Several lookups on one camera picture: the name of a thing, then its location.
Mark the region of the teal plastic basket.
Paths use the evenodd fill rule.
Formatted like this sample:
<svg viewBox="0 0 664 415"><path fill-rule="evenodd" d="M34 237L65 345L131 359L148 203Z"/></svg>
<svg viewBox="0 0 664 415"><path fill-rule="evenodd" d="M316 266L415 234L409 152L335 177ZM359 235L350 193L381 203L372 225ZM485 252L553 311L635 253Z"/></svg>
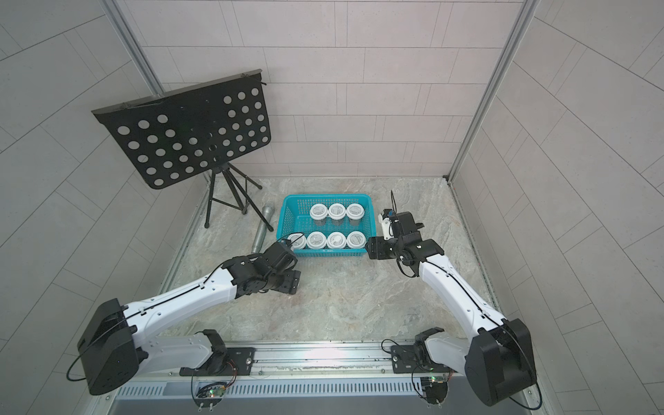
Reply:
<svg viewBox="0 0 664 415"><path fill-rule="evenodd" d="M347 207L353 203L364 208L364 216L351 222L348 217L340 221L326 218L323 223L316 222L310 215L311 208L316 204L323 204L329 208L334 203ZM277 237L285 238L292 233L303 233L308 237L313 232L320 232L328 237L333 232L340 232L344 236L358 231L367 239L376 235L375 211L372 199L365 194L302 194L288 195L283 201L277 227Z"/></svg>

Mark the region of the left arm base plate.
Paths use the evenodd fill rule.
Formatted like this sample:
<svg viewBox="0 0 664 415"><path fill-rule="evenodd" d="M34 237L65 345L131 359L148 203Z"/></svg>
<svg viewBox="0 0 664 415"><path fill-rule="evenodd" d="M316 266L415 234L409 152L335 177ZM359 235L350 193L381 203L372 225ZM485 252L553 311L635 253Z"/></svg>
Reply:
<svg viewBox="0 0 664 415"><path fill-rule="evenodd" d="M225 354L214 352L196 368L180 368L179 375L182 377L248 376L252 371L255 352L255 348L230 348Z"/></svg>

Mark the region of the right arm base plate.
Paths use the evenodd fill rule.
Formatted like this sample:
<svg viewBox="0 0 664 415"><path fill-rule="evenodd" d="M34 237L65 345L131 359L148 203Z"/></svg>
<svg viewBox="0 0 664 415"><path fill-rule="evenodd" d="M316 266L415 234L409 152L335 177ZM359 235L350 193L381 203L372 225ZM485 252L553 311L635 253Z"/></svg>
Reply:
<svg viewBox="0 0 664 415"><path fill-rule="evenodd" d="M413 345L399 346L393 342L389 349L393 371L398 375L409 374L447 374L454 373L452 368L437 363L419 363Z"/></svg>

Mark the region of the yogurt cup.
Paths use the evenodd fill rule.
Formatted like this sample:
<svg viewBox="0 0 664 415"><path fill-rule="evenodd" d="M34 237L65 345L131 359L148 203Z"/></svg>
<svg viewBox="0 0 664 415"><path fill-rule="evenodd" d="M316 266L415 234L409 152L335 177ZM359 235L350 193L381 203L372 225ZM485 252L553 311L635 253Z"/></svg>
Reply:
<svg viewBox="0 0 664 415"><path fill-rule="evenodd" d="M333 203L328 207L328 218L335 226L342 226L346 218L347 209L341 203Z"/></svg>
<svg viewBox="0 0 664 415"><path fill-rule="evenodd" d="M348 249L364 249L367 243L366 236L360 231L353 231L346 237Z"/></svg>
<svg viewBox="0 0 664 415"><path fill-rule="evenodd" d="M307 236L304 233L291 233L287 240L293 251L304 250L307 247Z"/></svg>
<svg viewBox="0 0 664 415"><path fill-rule="evenodd" d="M311 250L325 249L327 237L322 232L312 232L307 237L306 245Z"/></svg>
<svg viewBox="0 0 664 415"><path fill-rule="evenodd" d="M325 225L328 216L329 216L328 208L322 203L317 203L313 205L310 209L310 217L313 220L313 223L318 227L322 227Z"/></svg>
<svg viewBox="0 0 664 415"><path fill-rule="evenodd" d="M332 250L345 249L347 247L347 238L341 232L333 232L327 237L326 246Z"/></svg>
<svg viewBox="0 0 664 415"><path fill-rule="evenodd" d="M351 203L346 207L346 216L349 219L349 224L351 226L360 226L361 221L365 216L365 209L359 203Z"/></svg>

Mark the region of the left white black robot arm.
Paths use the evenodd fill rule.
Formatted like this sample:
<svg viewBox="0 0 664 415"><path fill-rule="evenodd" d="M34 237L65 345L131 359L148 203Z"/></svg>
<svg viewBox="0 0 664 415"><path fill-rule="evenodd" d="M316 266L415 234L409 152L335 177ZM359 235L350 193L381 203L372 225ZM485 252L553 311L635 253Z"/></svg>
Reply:
<svg viewBox="0 0 664 415"><path fill-rule="evenodd" d="M212 273L162 295L129 304L113 298L97 307L77 343L88 391L112 392L141 372L192 362L190 352L156 346L164 330L196 314L244 296L269 291L293 295L300 273L290 240L277 240L263 253L223 261Z"/></svg>

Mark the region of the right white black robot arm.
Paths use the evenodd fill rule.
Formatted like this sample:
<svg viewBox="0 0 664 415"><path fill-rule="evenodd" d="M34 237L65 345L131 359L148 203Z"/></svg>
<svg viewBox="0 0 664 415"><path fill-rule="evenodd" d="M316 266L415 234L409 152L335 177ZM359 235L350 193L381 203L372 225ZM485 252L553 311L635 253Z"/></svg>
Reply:
<svg viewBox="0 0 664 415"><path fill-rule="evenodd" d="M470 286L444 249L422 238L422 224L409 212L386 209L380 214L383 234L366 244L370 259L396 261L408 267L443 300L466 335L456 339L440 328L420 333L414 344L418 363L444 365L463 375L486 406L513 399L537 386L532 337L519 318L508 320Z"/></svg>

